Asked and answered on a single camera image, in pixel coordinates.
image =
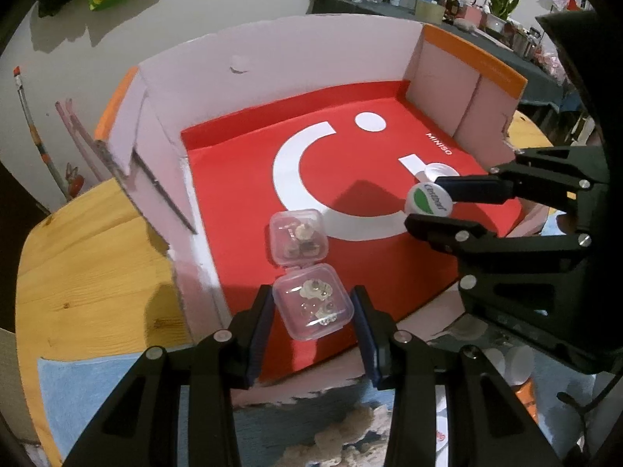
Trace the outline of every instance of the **white cup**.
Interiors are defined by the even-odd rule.
[[[504,374],[506,373],[506,360],[504,359],[502,351],[496,348],[490,348],[485,349],[483,353],[495,367],[495,370],[497,370],[500,375],[504,377]]]
[[[504,379],[510,386],[524,384],[535,371],[535,352],[530,346],[511,348],[506,354]]]
[[[445,163],[429,163],[424,169],[426,178],[431,181],[437,181],[438,177],[458,177],[460,174],[454,170],[450,165]]]

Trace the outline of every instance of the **small square container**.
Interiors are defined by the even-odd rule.
[[[291,270],[278,278],[273,298],[288,333],[297,341],[319,339],[353,319],[350,296],[335,269],[326,263]]]
[[[349,323],[353,303],[335,269],[322,260],[329,241],[315,209],[278,212],[270,218],[270,251],[287,274],[273,284],[273,298],[292,339],[310,341]]]
[[[272,215],[270,252],[282,267],[310,265],[329,252],[322,214],[316,209],[288,210]]]

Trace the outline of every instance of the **white wall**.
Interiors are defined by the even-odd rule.
[[[95,178],[54,108],[73,98],[92,132],[127,71],[180,42],[237,24],[302,15],[309,0],[127,0],[91,12],[74,0],[54,17],[29,13],[0,56],[0,161],[48,209],[64,199],[30,139],[12,70],[20,65],[35,124],[64,175],[69,161],[87,182]]]

